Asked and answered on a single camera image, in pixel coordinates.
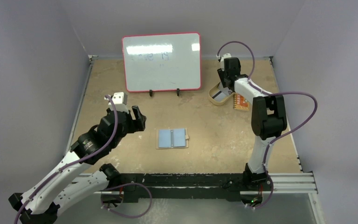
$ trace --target whiteboard stand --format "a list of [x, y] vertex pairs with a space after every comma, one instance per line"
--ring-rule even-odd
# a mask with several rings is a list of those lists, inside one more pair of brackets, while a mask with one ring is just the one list
[[198, 90], [201, 47], [198, 33], [136, 35], [122, 38], [128, 92]]

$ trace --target purple hose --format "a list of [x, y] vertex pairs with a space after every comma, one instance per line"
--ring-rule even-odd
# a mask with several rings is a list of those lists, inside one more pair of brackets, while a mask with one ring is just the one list
[[83, 162], [85, 160], [88, 160], [89, 158], [97, 155], [98, 153], [100, 153], [101, 151], [103, 151], [113, 140], [113, 138], [115, 137], [115, 134], [116, 134], [116, 131], [117, 131], [117, 110], [116, 110], [116, 107], [115, 107], [115, 104], [113, 103], [112, 101], [112, 98], [110, 98], [109, 95], [105, 95], [105, 97], [110, 101], [110, 103], [112, 104], [112, 107], [113, 107], [113, 113], [115, 115], [115, 126], [113, 128], [113, 133], [112, 135], [110, 136], [110, 138], [108, 139], [108, 141], [105, 143], [105, 145], [103, 145], [100, 149], [98, 149], [97, 151], [91, 153], [90, 155], [86, 156], [86, 157], [83, 157], [79, 160], [76, 160], [76, 161], [73, 161], [71, 163], [67, 163], [65, 164], [64, 166], [62, 166], [61, 168], [59, 168], [59, 172], [54, 172], [52, 175], [50, 175], [48, 178], [46, 178], [46, 180], [44, 180], [36, 189], [35, 191], [29, 196], [29, 199], [27, 201], [25, 201], [25, 203], [20, 207], [19, 211], [17, 212], [17, 215], [16, 215], [16, 218], [14, 220], [14, 224], [17, 224], [18, 223], [18, 220], [20, 218], [20, 215], [22, 213], [22, 211], [25, 209], [25, 206], [29, 203], [30, 200], [32, 200], [32, 198], [44, 187], [46, 186], [46, 184], [48, 184], [55, 176], [57, 176], [57, 174], [59, 174], [60, 172], [62, 172], [64, 169], [72, 166], [72, 165], [75, 165], [79, 162]]
[[115, 214], [117, 214], [117, 215], [119, 215], [119, 216], [122, 216], [122, 217], [124, 217], [124, 218], [139, 218], [139, 217], [141, 217], [141, 216], [144, 216], [144, 215], [150, 210], [151, 202], [152, 202], [151, 192], [150, 192], [150, 190], [149, 190], [147, 187], [145, 187], [144, 185], [142, 185], [142, 184], [140, 184], [140, 183], [126, 183], [126, 184], [122, 184], [122, 185], [119, 185], [119, 186], [116, 186], [116, 187], [113, 187], [113, 188], [107, 188], [107, 189], [105, 189], [105, 190], [103, 190], [103, 191], [110, 191], [110, 190], [118, 189], [118, 188], [125, 187], [125, 186], [131, 186], [131, 185], [140, 186], [140, 187], [144, 188], [144, 189], [147, 191], [147, 193], [149, 194], [149, 197], [150, 197], [149, 206], [147, 207], [147, 209], [146, 209], [142, 214], [139, 214], [139, 215], [136, 215], [136, 216], [129, 216], [129, 215], [125, 215], [125, 214], [122, 214], [122, 213], [117, 212], [117, 211], [114, 211], [114, 210], [110, 210], [110, 209], [108, 210], [108, 207], [106, 207], [105, 205], [103, 205], [103, 201], [102, 201], [102, 199], [101, 199], [101, 203], [102, 203], [103, 208], [106, 209], [106, 210], [108, 210], [108, 211], [110, 211], [110, 212], [112, 212], [112, 213], [115, 213]]
[[251, 81], [250, 77], [252, 76], [253, 74], [253, 71], [255, 70], [255, 56], [253, 54], [253, 51], [250, 49], [250, 47], [248, 45], [246, 45], [245, 43], [243, 42], [240, 42], [240, 41], [230, 41], [230, 42], [227, 42], [225, 44], [223, 44], [222, 47], [220, 47], [220, 49], [218, 50], [217, 52], [217, 56], [219, 56], [219, 53], [221, 51], [221, 49], [228, 45], [229, 43], [239, 43], [239, 44], [242, 44], [243, 46], [245, 46], [249, 51], [250, 51], [250, 54], [252, 55], [252, 61], [253, 61], [253, 66], [252, 66], [252, 70], [251, 72], [249, 73], [248, 75], [248, 83], [250, 86], [252, 86], [255, 90], [259, 91], [260, 93], [263, 93], [263, 94], [266, 94], [267, 96], [279, 96], [279, 95], [303, 95], [303, 96], [307, 96], [307, 97], [310, 97], [314, 103], [315, 103], [315, 106], [314, 106], [314, 110], [312, 111], [311, 115], [303, 122], [301, 123], [299, 126], [293, 128], [292, 130], [290, 130], [289, 132], [277, 137], [277, 138], [274, 138], [271, 140], [271, 142], [269, 143], [269, 145], [267, 145], [266, 147], [266, 151], [264, 153], [264, 157], [263, 157], [263, 168], [264, 168], [264, 172], [266, 173], [267, 175], [267, 178], [271, 181], [271, 192], [270, 194], [268, 195], [267, 199], [264, 200], [259, 206], [257, 207], [254, 207], [255, 209], [258, 209], [258, 208], [261, 208], [263, 207], [272, 197], [272, 192], [274, 191], [274, 183], [272, 182], [272, 178], [271, 176], [269, 175], [268, 173], [268, 170], [267, 168], [265, 167], [265, 163], [266, 163], [266, 160], [267, 160], [267, 154], [268, 154], [268, 151], [269, 151], [269, 146], [272, 145], [274, 142], [278, 141], [279, 139], [297, 131], [300, 127], [304, 126], [309, 120], [311, 120], [311, 118], [315, 115], [316, 113], [316, 110], [317, 110], [317, 100], [314, 96], [312, 96], [311, 94], [309, 93], [306, 93], [306, 92], [297, 92], [297, 91], [290, 91], [290, 92], [278, 92], [278, 93], [269, 93], [269, 92], [265, 92], [263, 91], [261, 88], [257, 87], [256, 85], [253, 84], [253, 82]]

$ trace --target purple cable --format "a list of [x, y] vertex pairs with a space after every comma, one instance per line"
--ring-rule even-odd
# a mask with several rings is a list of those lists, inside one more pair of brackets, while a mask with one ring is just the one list
[[264, 200], [259, 206], [257, 207], [254, 207], [255, 209], [258, 209], [258, 208], [261, 208], [263, 207], [270, 199], [271, 199], [271, 196], [272, 196], [272, 192], [274, 191], [274, 183], [272, 181], [272, 178], [271, 176], [269, 175], [268, 173], [268, 170], [267, 168], [265, 167], [265, 163], [266, 163], [266, 160], [267, 160], [267, 154], [268, 154], [268, 151], [269, 151], [269, 146], [272, 145], [274, 142], [278, 141], [279, 139], [297, 131], [300, 127], [304, 126], [309, 120], [311, 120], [311, 118], [315, 115], [316, 113], [316, 110], [317, 110], [317, 100], [314, 96], [312, 96], [311, 94], [309, 93], [306, 93], [306, 92], [297, 92], [297, 91], [290, 91], [290, 92], [278, 92], [278, 93], [269, 93], [269, 92], [265, 92], [263, 91], [261, 88], [257, 87], [256, 85], [253, 84], [253, 81], [250, 79], [250, 77], [252, 76], [253, 74], [253, 71], [255, 70], [255, 56], [253, 54], [253, 51], [250, 49], [250, 47], [248, 45], [246, 45], [245, 43], [243, 42], [240, 42], [240, 41], [230, 41], [230, 42], [227, 42], [225, 44], [223, 44], [223, 46], [220, 47], [220, 49], [218, 50], [217, 52], [217, 56], [219, 56], [219, 53], [221, 51], [221, 49], [223, 49], [223, 47], [225, 47], [226, 45], [230, 44], [230, 43], [239, 43], [239, 44], [242, 44], [243, 46], [245, 46], [249, 51], [250, 51], [250, 54], [252, 55], [252, 61], [253, 61], [253, 66], [252, 66], [252, 70], [251, 72], [249, 73], [248, 75], [248, 83], [250, 86], [252, 86], [255, 90], [259, 91], [260, 93], [263, 93], [263, 94], [266, 94], [267, 96], [279, 96], [279, 95], [303, 95], [303, 96], [307, 96], [307, 97], [310, 97], [314, 103], [315, 103], [315, 107], [314, 107], [314, 110], [312, 111], [311, 115], [303, 122], [301, 123], [299, 126], [293, 128], [292, 130], [290, 130], [289, 132], [277, 137], [277, 138], [274, 138], [271, 140], [271, 142], [267, 145], [266, 147], [266, 151], [264, 153], [264, 157], [263, 157], [263, 168], [264, 168], [264, 172], [266, 173], [267, 175], [267, 178], [270, 180], [271, 182], [271, 192], [270, 194], [268, 195], [267, 199]]
[[120, 212], [111, 210], [111, 209], [109, 209], [108, 207], [106, 207], [106, 205], [103, 204], [103, 201], [102, 201], [102, 198], [101, 198], [102, 207], [103, 207], [104, 209], [106, 209], [106, 210], [108, 210], [108, 211], [110, 211], [110, 212], [112, 212], [112, 213], [115, 213], [115, 214], [117, 214], [117, 215], [119, 215], [119, 216], [122, 216], [122, 217], [124, 217], [124, 218], [139, 218], [139, 217], [144, 216], [144, 215], [150, 210], [151, 203], [152, 203], [152, 199], [153, 199], [153, 198], [151, 197], [151, 192], [150, 192], [150, 190], [149, 190], [146, 186], [144, 186], [144, 185], [142, 185], [142, 184], [140, 184], [140, 183], [126, 183], [126, 184], [122, 184], [122, 185], [119, 185], [119, 186], [116, 186], [116, 187], [113, 187], [113, 188], [107, 188], [107, 189], [105, 189], [105, 190], [103, 190], [103, 191], [114, 190], [114, 189], [118, 189], [118, 188], [125, 187], [125, 186], [131, 186], [131, 185], [140, 186], [140, 187], [144, 188], [144, 189], [147, 191], [147, 193], [149, 194], [149, 197], [150, 197], [149, 206], [147, 207], [147, 209], [146, 209], [142, 214], [139, 214], [139, 215], [136, 215], [136, 216], [129, 216], [129, 215], [122, 214], [122, 213], [120, 213]]
[[101, 151], [103, 151], [113, 140], [113, 138], [115, 137], [116, 135], [116, 131], [117, 131], [117, 110], [116, 110], [116, 107], [115, 107], [115, 104], [113, 103], [112, 101], [112, 98], [109, 96], [109, 95], [105, 95], [105, 97], [110, 101], [110, 103], [112, 104], [112, 107], [113, 107], [113, 113], [115, 115], [115, 125], [114, 125], [114, 128], [113, 128], [113, 133], [112, 135], [110, 136], [110, 138], [108, 139], [108, 141], [105, 143], [105, 145], [103, 145], [100, 149], [98, 149], [97, 151], [91, 153], [90, 155], [86, 156], [86, 157], [83, 157], [81, 159], [78, 159], [76, 161], [73, 161], [71, 163], [67, 163], [65, 164], [64, 166], [62, 166], [61, 168], [59, 168], [59, 172], [54, 172], [52, 175], [50, 175], [48, 178], [46, 178], [36, 189], [35, 191], [29, 196], [29, 199], [27, 201], [25, 201], [25, 203], [20, 207], [20, 209], [18, 210], [17, 212], [17, 215], [16, 215], [16, 218], [14, 220], [14, 224], [17, 224], [18, 223], [18, 220], [20, 218], [20, 215], [22, 213], [22, 211], [25, 209], [25, 206], [30, 202], [30, 200], [32, 201], [33, 197], [43, 188], [46, 186], [46, 184], [48, 184], [55, 176], [57, 176], [60, 172], [62, 172], [64, 169], [74, 165], [74, 164], [77, 164], [79, 162], [83, 162], [85, 160], [88, 160], [89, 158], [97, 155], [98, 153], [100, 153]]

